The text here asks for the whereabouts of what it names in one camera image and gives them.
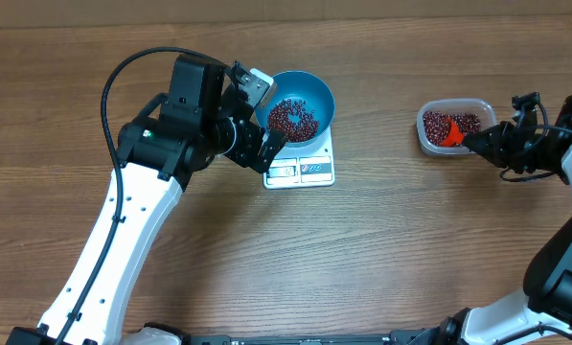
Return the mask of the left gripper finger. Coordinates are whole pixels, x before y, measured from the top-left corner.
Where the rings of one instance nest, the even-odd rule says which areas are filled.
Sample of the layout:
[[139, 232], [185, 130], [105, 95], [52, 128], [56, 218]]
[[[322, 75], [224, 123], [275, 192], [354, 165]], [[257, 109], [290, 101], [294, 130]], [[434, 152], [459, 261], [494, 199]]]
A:
[[253, 85], [252, 75], [239, 61], [235, 61], [230, 68], [230, 80], [237, 93], [247, 94]]
[[260, 145], [252, 160], [252, 169], [257, 173], [267, 173], [276, 155], [286, 143], [285, 136], [276, 129], [262, 129]]

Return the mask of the red beans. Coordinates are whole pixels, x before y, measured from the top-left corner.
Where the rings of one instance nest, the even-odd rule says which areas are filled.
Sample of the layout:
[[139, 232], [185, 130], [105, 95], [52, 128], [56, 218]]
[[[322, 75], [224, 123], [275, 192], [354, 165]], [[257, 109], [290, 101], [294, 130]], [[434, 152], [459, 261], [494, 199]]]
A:
[[[286, 140], [292, 143], [302, 143], [316, 137], [322, 122], [315, 118], [314, 110], [307, 111], [306, 105], [302, 100], [280, 101], [267, 115], [267, 128], [280, 131]], [[440, 143], [447, 137], [447, 118], [453, 119], [465, 135], [482, 129], [481, 121], [474, 113], [447, 114], [426, 111], [423, 114], [423, 132], [432, 145], [440, 147]]]

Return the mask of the red scoop blue handle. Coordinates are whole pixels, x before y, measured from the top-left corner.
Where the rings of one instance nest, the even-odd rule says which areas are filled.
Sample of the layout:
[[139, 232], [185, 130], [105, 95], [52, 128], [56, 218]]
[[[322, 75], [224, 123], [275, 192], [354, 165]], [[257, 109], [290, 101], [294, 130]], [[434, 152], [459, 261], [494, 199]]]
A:
[[459, 147], [462, 145], [466, 135], [461, 131], [458, 124], [451, 118], [447, 118], [449, 131], [447, 137], [440, 143], [441, 147]]

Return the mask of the blue metal bowl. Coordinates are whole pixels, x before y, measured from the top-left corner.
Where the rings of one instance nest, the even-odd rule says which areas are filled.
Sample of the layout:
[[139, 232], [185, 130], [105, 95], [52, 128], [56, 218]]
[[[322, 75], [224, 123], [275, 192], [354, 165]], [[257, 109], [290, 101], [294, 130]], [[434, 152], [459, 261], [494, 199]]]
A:
[[255, 111], [256, 122], [282, 134], [287, 147], [310, 145], [332, 124], [336, 102], [331, 89], [306, 71], [284, 71], [273, 80], [277, 86], [274, 96]]

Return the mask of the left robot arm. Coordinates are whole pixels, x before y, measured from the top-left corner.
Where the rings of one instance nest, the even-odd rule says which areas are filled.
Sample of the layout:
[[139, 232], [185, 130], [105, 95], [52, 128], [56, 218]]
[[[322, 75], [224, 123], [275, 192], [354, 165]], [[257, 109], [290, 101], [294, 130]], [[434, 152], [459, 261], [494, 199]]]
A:
[[64, 288], [36, 328], [10, 344], [118, 344], [131, 292], [160, 228], [193, 173], [225, 155], [267, 172], [285, 141], [251, 122], [277, 83], [239, 62], [178, 49], [168, 92], [156, 94], [118, 137], [105, 137], [113, 171], [103, 208]]

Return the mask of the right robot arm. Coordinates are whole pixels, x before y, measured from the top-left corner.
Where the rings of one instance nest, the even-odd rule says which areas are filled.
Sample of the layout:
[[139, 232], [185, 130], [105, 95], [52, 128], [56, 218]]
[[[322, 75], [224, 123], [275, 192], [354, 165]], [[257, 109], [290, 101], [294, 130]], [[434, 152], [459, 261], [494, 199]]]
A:
[[[549, 123], [537, 92], [514, 96], [516, 114], [476, 134], [464, 147], [515, 181], [557, 176], [572, 193], [572, 95]], [[463, 309], [419, 336], [419, 344], [525, 344], [559, 335], [572, 341], [572, 217], [530, 262], [522, 288], [482, 308]]]

